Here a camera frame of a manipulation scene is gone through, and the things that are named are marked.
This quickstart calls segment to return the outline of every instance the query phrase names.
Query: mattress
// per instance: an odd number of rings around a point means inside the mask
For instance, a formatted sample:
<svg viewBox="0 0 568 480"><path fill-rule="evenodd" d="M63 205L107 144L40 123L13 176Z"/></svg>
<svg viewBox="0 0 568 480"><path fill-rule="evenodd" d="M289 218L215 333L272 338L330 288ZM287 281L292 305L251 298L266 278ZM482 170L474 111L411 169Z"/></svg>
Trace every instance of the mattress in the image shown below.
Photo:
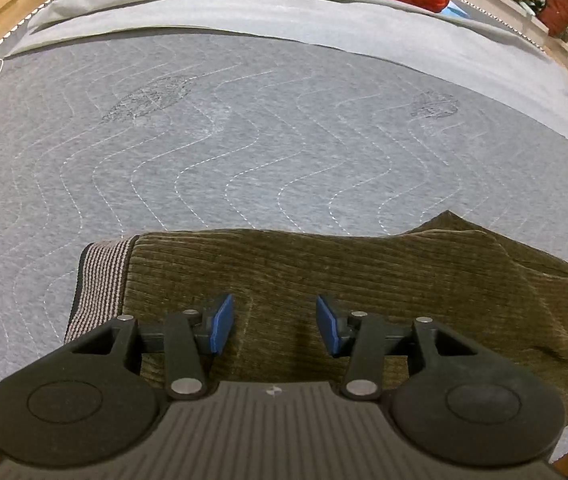
<svg viewBox="0 0 568 480"><path fill-rule="evenodd" d="M0 379L62 344L81 250L157 230L384 236L450 209L568 260L568 139L398 62L143 29L3 59Z"/></svg>

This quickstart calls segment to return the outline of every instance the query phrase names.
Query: bed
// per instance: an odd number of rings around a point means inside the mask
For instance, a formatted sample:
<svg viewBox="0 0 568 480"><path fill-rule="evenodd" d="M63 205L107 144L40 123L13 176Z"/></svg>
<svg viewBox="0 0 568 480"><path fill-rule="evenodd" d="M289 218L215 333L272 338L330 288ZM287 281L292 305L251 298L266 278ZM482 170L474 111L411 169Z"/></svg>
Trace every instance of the bed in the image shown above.
<svg viewBox="0 0 568 480"><path fill-rule="evenodd" d="M384 236L450 209L568 260L568 79L391 0L51 0L0 42L0 379L62 344L87 243Z"/></svg>

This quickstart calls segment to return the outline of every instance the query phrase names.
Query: gray mattress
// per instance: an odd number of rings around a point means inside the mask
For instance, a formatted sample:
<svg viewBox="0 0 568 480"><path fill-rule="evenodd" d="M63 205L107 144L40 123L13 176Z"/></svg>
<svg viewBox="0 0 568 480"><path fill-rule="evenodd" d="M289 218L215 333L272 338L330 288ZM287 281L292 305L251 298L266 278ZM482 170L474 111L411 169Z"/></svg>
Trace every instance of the gray mattress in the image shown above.
<svg viewBox="0 0 568 480"><path fill-rule="evenodd" d="M145 30L7 59L0 379L61 345L94 240L383 236L446 209L568 260L568 140L433 76L292 41Z"/></svg>

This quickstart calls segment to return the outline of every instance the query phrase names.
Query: olive brown garment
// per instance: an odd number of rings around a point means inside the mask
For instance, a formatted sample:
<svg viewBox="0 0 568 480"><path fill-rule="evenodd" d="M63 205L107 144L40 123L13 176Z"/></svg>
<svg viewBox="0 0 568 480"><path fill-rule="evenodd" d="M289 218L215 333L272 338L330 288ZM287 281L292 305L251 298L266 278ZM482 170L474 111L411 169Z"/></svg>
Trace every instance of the olive brown garment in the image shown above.
<svg viewBox="0 0 568 480"><path fill-rule="evenodd" d="M557 386L568 413L568 263L444 212L416 230L358 238L216 230L140 236L123 313L141 322L223 292L235 327L211 375L260 382L341 378L327 355L315 297L410 323L430 316ZM161 382L161 356L142 374ZM406 378L387 358L385 381Z"/></svg>

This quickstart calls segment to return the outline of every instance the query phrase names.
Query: metal rivet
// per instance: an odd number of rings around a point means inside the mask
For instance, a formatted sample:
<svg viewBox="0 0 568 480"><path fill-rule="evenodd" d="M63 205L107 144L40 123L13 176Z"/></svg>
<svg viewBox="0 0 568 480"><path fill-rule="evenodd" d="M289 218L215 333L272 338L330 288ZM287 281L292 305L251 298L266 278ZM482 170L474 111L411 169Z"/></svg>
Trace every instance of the metal rivet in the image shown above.
<svg viewBox="0 0 568 480"><path fill-rule="evenodd" d="M373 381L356 379L346 385L346 391L358 397L365 397L373 395L377 391L377 385Z"/></svg>
<svg viewBox="0 0 568 480"><path fill-rule="evenodd" d="M202 389L203 384L192 377L183 377L171 383L171 390L180 395L196 394Z"/></svg>

